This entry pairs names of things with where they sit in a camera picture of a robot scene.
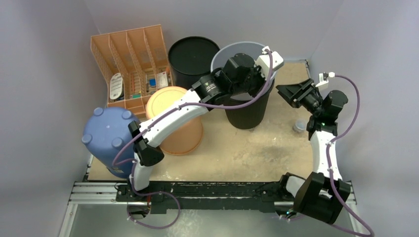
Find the orange plastic bucket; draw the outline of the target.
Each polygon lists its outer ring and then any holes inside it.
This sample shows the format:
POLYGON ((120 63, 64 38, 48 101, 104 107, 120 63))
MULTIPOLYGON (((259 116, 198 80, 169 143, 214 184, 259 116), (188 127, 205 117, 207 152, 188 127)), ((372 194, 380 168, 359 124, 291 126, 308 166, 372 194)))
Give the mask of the orange plastic bucket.
POLYGON ((171 155, 184 155, 197 148, 204 134, 200 118, 204 109, 179 106, 198 100, 196 94, 177 86, 155 92, 146 105, 148 120, 141 124, 142 128, 149 128, 143 135, 148 145, 159 146, 171 155))

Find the large blue plastic bucket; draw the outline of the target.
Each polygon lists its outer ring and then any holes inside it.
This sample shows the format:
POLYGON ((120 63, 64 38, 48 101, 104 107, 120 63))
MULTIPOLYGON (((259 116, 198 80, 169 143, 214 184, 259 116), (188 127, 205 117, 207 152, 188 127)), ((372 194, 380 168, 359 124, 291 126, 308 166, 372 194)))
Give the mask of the large blue plastic bucket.
POLYGON ((132 139, 128 125, 139 119, 122 107, 95 108, 84 126, 82 143, 113 175, 126 179, 132 163, 113 166, 117 153, 132 139))

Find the dark navy cylindrical bin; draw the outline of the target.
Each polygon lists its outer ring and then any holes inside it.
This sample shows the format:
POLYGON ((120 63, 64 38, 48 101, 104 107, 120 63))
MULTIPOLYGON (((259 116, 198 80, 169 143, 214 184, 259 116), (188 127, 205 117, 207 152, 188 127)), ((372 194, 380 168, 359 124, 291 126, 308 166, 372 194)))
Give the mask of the dark navy cylindrical bin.
POLYGON ((210 73, 212 59, 219 50, 214 41, 201 36, 176 41, 168 52, 173 84, 190 89, 192 84, 210 73))

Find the black ribbed bin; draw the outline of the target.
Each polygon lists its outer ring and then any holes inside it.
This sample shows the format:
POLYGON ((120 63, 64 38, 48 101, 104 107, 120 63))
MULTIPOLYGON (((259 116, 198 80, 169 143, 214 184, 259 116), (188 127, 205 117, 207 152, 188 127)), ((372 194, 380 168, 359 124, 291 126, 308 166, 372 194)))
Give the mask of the black ribbed bin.
POLYGON ((272 82, 267 92, 251 105, 235 110, 225 110, 229 122, 234 127, 243 130, 258 126, 264 118, 269 94, 274 87, 274 82, 272 82))

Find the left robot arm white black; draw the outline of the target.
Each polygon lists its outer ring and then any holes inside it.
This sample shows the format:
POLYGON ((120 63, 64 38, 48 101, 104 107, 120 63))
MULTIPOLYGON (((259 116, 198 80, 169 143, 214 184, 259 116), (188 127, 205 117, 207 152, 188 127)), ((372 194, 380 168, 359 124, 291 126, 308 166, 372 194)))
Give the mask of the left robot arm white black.
POLYGON ((163 112, 145 122, 128 125, 134 148, 134 160, 128 196, 135 202, 147 197, 147 187, 153 166, 164 154, 160 144, 187 122, 212 109, 236 110, 256 103, 269 89, 273 73, 283 59, 276 52, 264 48, 256 60, 249 55, 236 54, 222 68, 217 68, 199 79, 179 100, 163 112))

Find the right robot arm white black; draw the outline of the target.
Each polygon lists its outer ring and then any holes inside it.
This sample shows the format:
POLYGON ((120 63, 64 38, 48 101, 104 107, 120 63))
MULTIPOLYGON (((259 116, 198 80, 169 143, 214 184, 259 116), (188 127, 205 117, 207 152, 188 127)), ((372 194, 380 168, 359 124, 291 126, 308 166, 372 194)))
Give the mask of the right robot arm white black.
POLYGON ((332 90, 322 97, 312 79, 278 85, 276 89, 291 107, 304 107, 311 114, 306 131, 313 157, 313 170, 309 176, 304 179, 291 173, 283 175, 277 194, 284 201, 294 198, 287 215, 301 213, 334 224, 343 208, 341 202, 350 194, 350 185, 342 180, 335 153, 336 120, 348 98, 339 90, 332 90))

